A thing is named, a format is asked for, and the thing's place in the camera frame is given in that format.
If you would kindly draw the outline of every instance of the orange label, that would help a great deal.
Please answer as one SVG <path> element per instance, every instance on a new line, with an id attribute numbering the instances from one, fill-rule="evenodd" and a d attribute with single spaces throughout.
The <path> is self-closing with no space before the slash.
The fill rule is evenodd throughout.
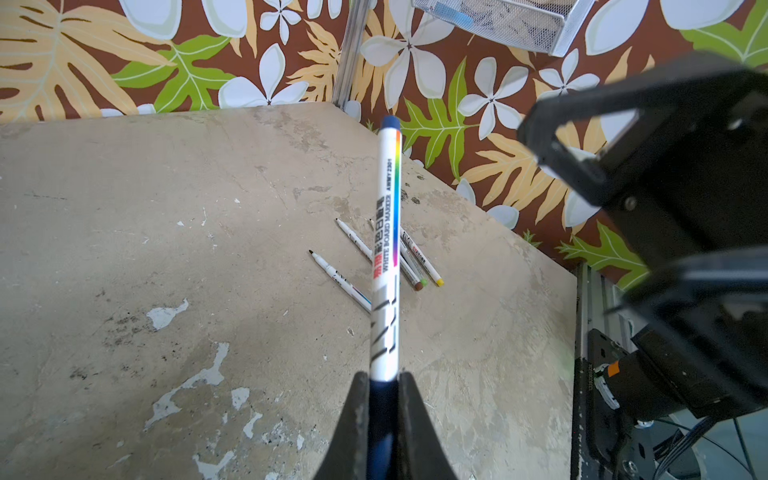
<path id="1" fill-rule="evenodd" d="M 608 376 L 614 376 L 619 373 L 619 362 L 613 362 L 608 366 Z"/>

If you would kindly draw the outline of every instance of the worn concrete surface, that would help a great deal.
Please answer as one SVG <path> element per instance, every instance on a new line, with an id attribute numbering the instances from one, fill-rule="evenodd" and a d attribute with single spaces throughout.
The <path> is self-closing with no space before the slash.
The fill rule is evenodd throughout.
<path id="1" fill-rule="evenodd" d="M 369 325 L 307 250 L 369 291 L 333 219 L 370 240 L 376 137 L 329 104 L 0 136 L 0 476 L 312 478 Z M 403 182 L 445 286 L 402 288 L 401 364 L 457 475 L 567 478 L 575 278 Z"/>

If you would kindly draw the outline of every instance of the wire mesh tray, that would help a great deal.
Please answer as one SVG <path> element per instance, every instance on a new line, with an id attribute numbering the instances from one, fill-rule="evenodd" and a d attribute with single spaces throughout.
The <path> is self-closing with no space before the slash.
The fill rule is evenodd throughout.
<path id="1" fill-rule="evenodd" d="M 503 45 L 563 57 L 594 0 L 412 0 L 413 6 Z"/>

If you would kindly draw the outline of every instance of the floral wallpaper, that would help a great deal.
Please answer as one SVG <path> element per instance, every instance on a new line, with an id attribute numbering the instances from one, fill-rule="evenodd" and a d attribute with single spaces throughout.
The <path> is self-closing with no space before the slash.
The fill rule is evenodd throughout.
<path id="1" fill-rule="evenodd" d="M 508 48 L 414 10 L 372 2 L 345 110 L 375 130 L 394 114 L 412 159 L 550 257 L 586 260 L 622 288 L 647 268 L 607 215 L 517 141 L 541 98 L 638 74 L 693 49 L 768 64 L 768 0 L 605 0 L 593 5 L 564 58 Z M 633 118 L 571 122 L 558 137 L 594 157 Z"/>
<path id="2" fill-rule="evenodd" d="M 329 101 L 343 0 L 4 0 L 0 122 Z"/>

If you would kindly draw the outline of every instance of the marker cap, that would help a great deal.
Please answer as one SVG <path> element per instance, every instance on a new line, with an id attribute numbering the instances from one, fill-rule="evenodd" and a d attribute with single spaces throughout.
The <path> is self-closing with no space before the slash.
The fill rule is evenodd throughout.
<path id="1" fill-rule="evenodd" d="M 387 115 L 382 119 L 382 128 L 396 128 L 400 130 L 400 120 L 395 115 Z"/>

